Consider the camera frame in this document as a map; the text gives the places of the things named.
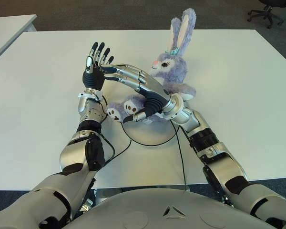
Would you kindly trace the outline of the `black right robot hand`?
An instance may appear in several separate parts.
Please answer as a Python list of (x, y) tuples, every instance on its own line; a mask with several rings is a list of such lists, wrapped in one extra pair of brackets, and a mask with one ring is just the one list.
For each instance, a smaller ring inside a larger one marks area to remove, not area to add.
[(100, 66), (106, 80), (117, 81), (133, 88), (145, 97), (144, 108), (123, 119), (138, 122), (163, 110), (171, 100), (163, 86), (145, 71), (129, 64), (103, 64)]

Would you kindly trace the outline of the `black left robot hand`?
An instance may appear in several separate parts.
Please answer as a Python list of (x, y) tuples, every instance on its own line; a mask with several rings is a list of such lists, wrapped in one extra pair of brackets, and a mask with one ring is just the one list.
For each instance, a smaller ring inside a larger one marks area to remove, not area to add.
[(98, 91), (102, 90), (105, 77), (101, 70), (101, 65), (110, 64), (114, 59), (114, 57), (111, 56), (109, 60), (107, 60), (110, 48), (106, 48), (103, 52), (104, 47), (104, 42), (101, 42), (101, 44), (95, 42), (86, 58), (85, 70), (82, 77), (83, 84), (86, 88)]

